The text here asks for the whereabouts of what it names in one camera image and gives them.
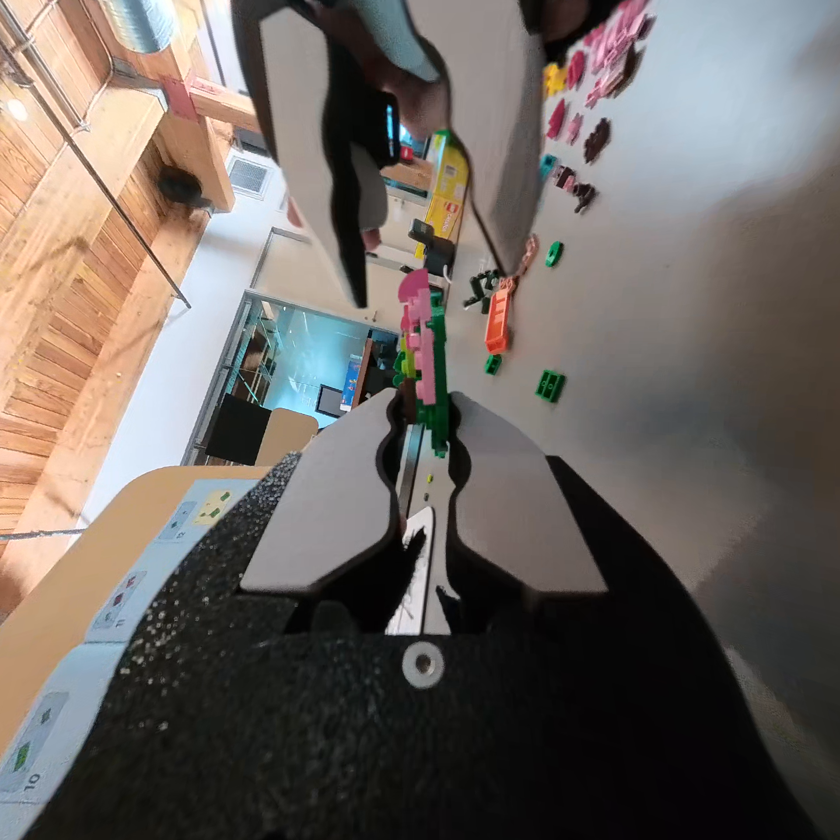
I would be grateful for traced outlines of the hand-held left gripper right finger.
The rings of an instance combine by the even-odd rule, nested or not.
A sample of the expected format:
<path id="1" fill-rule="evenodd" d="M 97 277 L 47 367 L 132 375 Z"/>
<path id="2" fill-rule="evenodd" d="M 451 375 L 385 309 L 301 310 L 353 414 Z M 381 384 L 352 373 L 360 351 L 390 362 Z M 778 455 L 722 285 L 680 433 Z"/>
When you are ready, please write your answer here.
<path id="1" fill-rule="evenodd" d="M 601 595 L 606 582 L 541 448 L 507 419 L 452 392 L 448 536 L 534 595 Z"/>

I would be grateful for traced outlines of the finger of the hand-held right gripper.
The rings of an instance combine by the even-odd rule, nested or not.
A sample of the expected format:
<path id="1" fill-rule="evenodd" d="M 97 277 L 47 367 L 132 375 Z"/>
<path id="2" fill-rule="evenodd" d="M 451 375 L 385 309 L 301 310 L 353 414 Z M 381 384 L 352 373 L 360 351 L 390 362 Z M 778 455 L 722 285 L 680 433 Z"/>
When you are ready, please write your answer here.
<path id="1" fill-rule="evenodd" d="M 520 265 L 537 214 L 543 45 L 517 1 L 408 1 L 414 34 L 447 92 L 468 196 L 498 268 Z"/>
<path id="2" fill-rule="evenodd" d="M 297 209 L 347 301 L 369 305 L 363 234 L 380 229 L 388 201 L 389 96 L 351 53 L 305 18 L 259 25 L 271 128 Z"/>

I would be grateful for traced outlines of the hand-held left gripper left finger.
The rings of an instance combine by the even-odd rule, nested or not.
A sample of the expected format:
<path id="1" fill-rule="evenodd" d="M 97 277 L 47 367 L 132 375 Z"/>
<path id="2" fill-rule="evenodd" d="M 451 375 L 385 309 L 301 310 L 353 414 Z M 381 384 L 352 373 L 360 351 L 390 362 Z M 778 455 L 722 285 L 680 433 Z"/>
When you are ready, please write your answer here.
<path id="1" fill-rule="evenodd" d="M 301 453 L 241 579 L 248 594 L 320 594 L 356 572 L 390 593 L 411 578 L 396 492 L 402 394 L 389 387 Z"/>

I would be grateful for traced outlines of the green and pink lego build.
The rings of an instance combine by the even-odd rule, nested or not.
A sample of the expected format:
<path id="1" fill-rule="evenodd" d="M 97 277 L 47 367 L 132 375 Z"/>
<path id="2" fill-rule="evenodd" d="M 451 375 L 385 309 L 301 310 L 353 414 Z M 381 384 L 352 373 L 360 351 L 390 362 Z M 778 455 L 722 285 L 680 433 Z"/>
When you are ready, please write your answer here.
<path id="1" fill-rule="evenodd" d="M 435 456 L 442 459 L 450 430 L 443 293 L 429 282 L 426 269 L 415 269 L 405 274 L 397 298 L 402 336 L 393 384 L 404 393 L 409 422 L 425 427 Z"/>

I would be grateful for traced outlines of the pink and brown lego piece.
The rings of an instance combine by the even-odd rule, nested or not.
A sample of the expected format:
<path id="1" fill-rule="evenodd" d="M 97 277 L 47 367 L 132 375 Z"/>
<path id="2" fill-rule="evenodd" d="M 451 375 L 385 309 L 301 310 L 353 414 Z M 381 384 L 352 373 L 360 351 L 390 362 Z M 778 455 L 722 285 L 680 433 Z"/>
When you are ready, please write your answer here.
<path id="1" fill-rule="evenodd" d="M 560 165 L 550 177 L 554 187 L 575 200 L 574 214 L 583 215 L 598 196 L 595 186 L 582 182 L 575 170 Z"/>

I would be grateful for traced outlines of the coral lego piece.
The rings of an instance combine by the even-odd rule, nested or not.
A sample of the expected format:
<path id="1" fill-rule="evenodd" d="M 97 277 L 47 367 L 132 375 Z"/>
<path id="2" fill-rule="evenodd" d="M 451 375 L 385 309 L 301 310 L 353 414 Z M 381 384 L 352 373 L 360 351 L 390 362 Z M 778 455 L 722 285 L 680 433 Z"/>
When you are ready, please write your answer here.
<path id="1" fill-rule="evenodd" d="M 517 289 L 519 281 L 527 274 L 533 261 L 539 254 L 539 248 L 539 237 L 537 234 L 531 234 L 527 239 L 526 247 L 517 270 L 511 276 L 504 277 L 500 280 L 499 291 L 504 290 L 513 293 Z"/>

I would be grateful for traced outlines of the scatter of pink lego pieces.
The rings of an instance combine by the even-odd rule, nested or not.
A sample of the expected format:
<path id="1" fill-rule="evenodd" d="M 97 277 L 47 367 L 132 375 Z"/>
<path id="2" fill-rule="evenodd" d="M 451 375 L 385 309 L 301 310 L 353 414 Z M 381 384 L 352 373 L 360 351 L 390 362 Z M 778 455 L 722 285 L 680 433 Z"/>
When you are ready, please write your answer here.
<path id="1" fill-rule="evenodd" d="M 636 44 L 655 22 L 646 1 L 541 2 L 537 21 L 549 64 L 566 69 L 565 86 L 579 88 L 586 71 L 593 78 L 584 107 L 615 96 L 632 78 Z"/>

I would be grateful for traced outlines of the person's right hand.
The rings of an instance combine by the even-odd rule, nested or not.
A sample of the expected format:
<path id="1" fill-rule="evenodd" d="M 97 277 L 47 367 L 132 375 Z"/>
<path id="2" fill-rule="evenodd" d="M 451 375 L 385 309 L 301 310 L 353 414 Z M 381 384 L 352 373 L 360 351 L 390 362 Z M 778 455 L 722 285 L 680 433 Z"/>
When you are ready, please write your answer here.
<path id="1" fill-rule="evenodd" d="M 414 139 L 429 139 L 451 130 L 445 80 L 427 81 L 398 66 L 387 65 L 381 87 L 395 96 L 401 125 Z"/>

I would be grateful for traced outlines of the white air vent grille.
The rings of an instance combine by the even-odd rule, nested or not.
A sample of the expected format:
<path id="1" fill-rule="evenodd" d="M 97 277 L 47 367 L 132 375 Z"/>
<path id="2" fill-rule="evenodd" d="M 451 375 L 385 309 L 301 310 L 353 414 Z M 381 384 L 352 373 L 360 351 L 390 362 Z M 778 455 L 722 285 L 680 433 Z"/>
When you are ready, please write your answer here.
<path id="1" fill-rule="evenodd" d="M 270 183 L 271 169 L 241 155 L 234 155 L 227 164 L 227 173 L 236 194 L 263 199 Z"/>

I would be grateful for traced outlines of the tan rounded panel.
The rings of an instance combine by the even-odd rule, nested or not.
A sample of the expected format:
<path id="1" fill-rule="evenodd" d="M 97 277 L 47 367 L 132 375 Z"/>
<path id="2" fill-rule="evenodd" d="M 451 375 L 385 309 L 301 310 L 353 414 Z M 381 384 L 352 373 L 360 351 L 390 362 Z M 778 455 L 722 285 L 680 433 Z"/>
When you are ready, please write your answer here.
<path id="1" fill-rule="evenodd" d="M 268 413 L 254 466 L 272 467 L 291 452 L 301 452 L 317 436 L 318 420 L 311 415 L 278 407 Z"/>

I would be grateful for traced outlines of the yellow cardboard box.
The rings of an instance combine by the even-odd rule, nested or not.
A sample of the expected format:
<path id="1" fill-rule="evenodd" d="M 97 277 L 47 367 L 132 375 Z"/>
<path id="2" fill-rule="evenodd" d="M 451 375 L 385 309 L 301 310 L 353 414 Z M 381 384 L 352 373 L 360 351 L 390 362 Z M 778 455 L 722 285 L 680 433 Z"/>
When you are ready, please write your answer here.
<path id="1" fill-rule="evenodd" d="M 469 182 L 469 164 L 451 132 L 438 132 L 429 147 L 433 164 L 432 192 L 423 222 L 436 236 L 456 245 L 463 221 Z"/>

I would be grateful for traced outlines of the black rectangular panel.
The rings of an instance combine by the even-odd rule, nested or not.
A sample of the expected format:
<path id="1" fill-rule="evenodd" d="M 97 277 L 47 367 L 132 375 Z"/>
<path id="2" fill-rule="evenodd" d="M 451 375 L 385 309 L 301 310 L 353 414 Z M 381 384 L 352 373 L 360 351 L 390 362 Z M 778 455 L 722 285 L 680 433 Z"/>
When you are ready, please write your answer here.
<path id="1" fill-rule="evenodd" d="M 254 466 L 270 415 L 268 408 L 224 394 L 206 436 L 205 455 L 235 465 Z"/>

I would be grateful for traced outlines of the black dome fixture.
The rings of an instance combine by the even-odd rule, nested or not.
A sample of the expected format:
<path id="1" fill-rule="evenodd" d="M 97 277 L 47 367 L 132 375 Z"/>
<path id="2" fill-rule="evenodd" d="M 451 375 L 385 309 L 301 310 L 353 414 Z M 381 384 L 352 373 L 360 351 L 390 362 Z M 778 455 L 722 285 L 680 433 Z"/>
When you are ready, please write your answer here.
<path id="1" fill-rule="evenodd" d="M 190 172 L 165 164 L 159 171 L 156 185 L 170 203 L 209 214 L 214 210 L 212 201 L 203 195 L 201 183 Z"/>

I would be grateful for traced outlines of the wooden booklet board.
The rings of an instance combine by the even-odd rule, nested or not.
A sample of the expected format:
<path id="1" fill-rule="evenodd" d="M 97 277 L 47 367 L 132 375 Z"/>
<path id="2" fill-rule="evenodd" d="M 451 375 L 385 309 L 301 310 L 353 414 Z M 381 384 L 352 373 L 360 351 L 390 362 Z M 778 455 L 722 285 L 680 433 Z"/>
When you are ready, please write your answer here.
<path id="1" fill-rule="evenodd" d="M 197 480 L 261 480 L 267 466 L 170 466 L 132 480 L 1 629 L 1 750 L 61 659 Z"/>

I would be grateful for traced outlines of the metal ventilation duct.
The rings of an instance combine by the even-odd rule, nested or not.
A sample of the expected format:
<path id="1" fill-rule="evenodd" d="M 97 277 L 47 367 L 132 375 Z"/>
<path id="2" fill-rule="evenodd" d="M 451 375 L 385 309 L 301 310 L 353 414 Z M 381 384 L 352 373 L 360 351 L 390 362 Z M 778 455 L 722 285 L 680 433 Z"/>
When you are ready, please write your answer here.
<path id="1" fill-rule="evenodd" d="M 123 48 L 147 56 L 172 45 L 177 30 L 173 1 L 100 1 L 99 5 Z"/>

